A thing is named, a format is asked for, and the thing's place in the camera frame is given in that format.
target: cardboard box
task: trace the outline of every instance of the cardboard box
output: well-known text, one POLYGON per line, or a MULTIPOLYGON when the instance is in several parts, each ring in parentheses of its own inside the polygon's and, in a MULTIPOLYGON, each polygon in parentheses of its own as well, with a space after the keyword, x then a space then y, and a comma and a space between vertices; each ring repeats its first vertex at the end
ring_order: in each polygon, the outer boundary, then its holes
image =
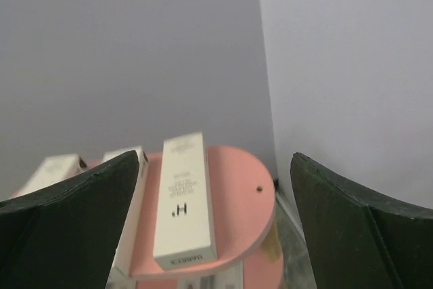
POLYGON ((14 197, 29 194, 81 173, 87 167, 78 154, 46 157, 14 197))
POLYGON ((108 282, 119 282, 129 277, 129 267, 131 266, 134 251, 135 234, 137 233, 140 218, 149 161, 141 147, 106 152, 102 159, 103 162, 106 162, 129 150, 135 150, 137 152, 140 167, 134 194, 131 198, 131 204, 129 205, 128 215, 123 225, 122 235, 120 236, 116 254, 114 255, 110 275, 108 276, 108 282))
POLYGON ((163 270, 217 259, 208 159, 203 134, 164 142, 154 240, 163 270))

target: pink round tray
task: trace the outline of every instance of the pink round tray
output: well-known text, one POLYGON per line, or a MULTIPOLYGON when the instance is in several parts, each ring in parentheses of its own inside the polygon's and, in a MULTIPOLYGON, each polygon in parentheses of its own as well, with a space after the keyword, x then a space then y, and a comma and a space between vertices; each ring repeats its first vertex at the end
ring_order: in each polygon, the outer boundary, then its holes
MULTIPOLYGON (((261 248, 244 259, 244 289, 277 289, 283 277, 283 256, 272 263, 261 248)), ((137 283, 136 289, 177 289, 177 280, 148 280, 137 283)))
POLYGON ((218 260, 162 270, 152 256, 161 158, 161 154, 149 155, 150 168, 130 277, 149 280, 215 274, 246 258, 260 246, 275 214, 275 192, 268 170, 256 157, 241 149, 210 147, 208 161, 218 260))

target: product box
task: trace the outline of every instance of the product box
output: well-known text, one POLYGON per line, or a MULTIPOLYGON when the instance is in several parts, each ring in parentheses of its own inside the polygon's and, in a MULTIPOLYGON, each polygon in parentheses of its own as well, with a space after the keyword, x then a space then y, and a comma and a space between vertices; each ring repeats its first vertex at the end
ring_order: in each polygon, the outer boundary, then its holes
POLYGON ((163 270, 217 259, 208 159, 203 134, 164 142, 154 240, 163 270))
POLYGON ((195 279, 180 279, 177 289, 244 289, 244 267, 242 261, 220 271, 195 279))
POLYGON ((131 259, 134 251, 135 234, 137 233, 137 226, 140 218, 141 203, 143 201, 145 182, 147 177, 147 170, 149 169, 149 161, 141 147, 127 148, 116 150, 114 152, 106 152, 103 162, 113 159, 124 152, 129 150, 135 150, 138 155, 139 161, 139 172, 137 177, 137 183, 135 184, 135 190, 127 217, 123 225, 122 235, 120 236, 119 243, 114 255, 113 265, 108 276, 108 282, 119 282, 126 280, 129 276, 129 267, 131 265, 131 259))
POLYGON ((129 279, 120 282, 113 282, 106 285, 106 289, 135 289, 137 282, 129 279))
POLYGON ((87 167, 77 154, 46 157, 14 197, 29 194, 81 173, 87 167))

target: gray wall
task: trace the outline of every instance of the gray wall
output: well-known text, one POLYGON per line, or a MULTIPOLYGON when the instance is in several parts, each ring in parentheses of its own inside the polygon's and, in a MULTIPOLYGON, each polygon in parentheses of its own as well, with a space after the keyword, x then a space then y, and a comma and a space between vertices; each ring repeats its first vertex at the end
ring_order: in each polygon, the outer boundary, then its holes
POLYGON ((258 0, 0 0, 0 199, 46 155, 203 130, 275 174, 258 0))
POLYGON ((260 2, 286 193, 302 151, 433 208, 432 0, 260 2))

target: h logo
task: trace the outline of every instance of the h logo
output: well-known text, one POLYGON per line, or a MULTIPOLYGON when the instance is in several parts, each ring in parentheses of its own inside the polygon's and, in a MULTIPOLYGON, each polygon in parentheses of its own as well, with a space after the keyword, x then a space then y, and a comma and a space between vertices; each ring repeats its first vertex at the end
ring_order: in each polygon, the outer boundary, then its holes
POLYGON ((187 214, 187 204, 186 204, 186 203, 183 204, 183 207, 177 205, 176 212, 173 211, 173 212, 171 213, 171 215, 172 215, 173 217, 176 217, 176 216, 179 216, 180 213, 183 213, 184 215, 187 214))

